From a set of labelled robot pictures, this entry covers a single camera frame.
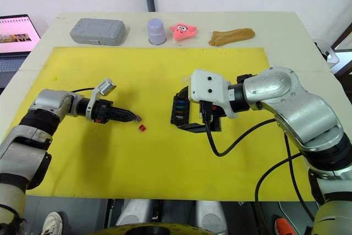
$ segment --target laptop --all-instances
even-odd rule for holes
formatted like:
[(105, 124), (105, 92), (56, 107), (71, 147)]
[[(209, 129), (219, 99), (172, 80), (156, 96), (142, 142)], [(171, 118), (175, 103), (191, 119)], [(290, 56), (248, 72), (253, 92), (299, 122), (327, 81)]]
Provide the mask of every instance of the laptop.
[(0, 94), (39, 39), (27, 14), (0, 17)]

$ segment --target laptop keyboard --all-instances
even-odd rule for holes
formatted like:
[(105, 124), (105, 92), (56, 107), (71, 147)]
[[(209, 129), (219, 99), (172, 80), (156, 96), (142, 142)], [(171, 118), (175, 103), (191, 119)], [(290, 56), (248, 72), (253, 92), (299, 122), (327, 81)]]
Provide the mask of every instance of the laptop keyboard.
[(24, 59), (0, 59), (0, 72), (17, 72)]

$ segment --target brown plush toy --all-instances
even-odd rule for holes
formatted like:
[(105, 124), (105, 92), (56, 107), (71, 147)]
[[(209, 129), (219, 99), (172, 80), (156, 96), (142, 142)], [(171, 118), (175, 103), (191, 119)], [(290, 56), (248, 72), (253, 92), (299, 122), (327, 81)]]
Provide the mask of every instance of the brown plush toy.
[(255, 36), (253, 29), (236, 29), (231, 31), (213, 31), (213, 36), (209, 41), (211, 46), (221, 46), (235, 41), (251, 39)]

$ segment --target metal bracket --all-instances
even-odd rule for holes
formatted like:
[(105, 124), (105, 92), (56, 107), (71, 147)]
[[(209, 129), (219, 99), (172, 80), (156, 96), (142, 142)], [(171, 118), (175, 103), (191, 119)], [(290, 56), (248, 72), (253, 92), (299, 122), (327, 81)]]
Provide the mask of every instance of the metal bracket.
[(89, 103), (86, 109), (86, 119), (88, 121), (92, 120), (92, 109), (95, 104), (95, 101), (100, 99), (101, 96), (107, 96), (115, 88), (116, 88), (116, 85), (113, 83), (113, 81), (111, 81), (110, 78), (105, 78), (103, 82), (101, 82), (93, 89), (92, 96), (89, 100)]

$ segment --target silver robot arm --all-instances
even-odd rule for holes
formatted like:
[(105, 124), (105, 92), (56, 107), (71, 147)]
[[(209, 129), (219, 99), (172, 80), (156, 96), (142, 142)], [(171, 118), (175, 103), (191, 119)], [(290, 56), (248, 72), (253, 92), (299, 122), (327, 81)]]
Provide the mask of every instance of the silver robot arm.
[(232, 85), (221, 75), (197, 69), (188, 90), (190, 100), (201, 106), (211, 102), (229, 118), (249, 108), (272, 112), (305, 157), (312, 194), (322, 204), (312, 234), (352, 233), (351, 142), (331, 107), (307, 92), (292, 70), (272, 67)]
[(90, 99), (67, 91), (44, 89), (40, 92), (20, 124), (0, 145), (0, 234), (18, 231), (25, 191), (42, 182), (51, 160), (47, 150), (52, 136), (66, 115), (84, 116), (97, 123), (106, 123), (109, 119), (140, 120), (128, 110), (112, 107), (112, 101), (99, 100), (114, 88), (107, 78), (94, 88)]

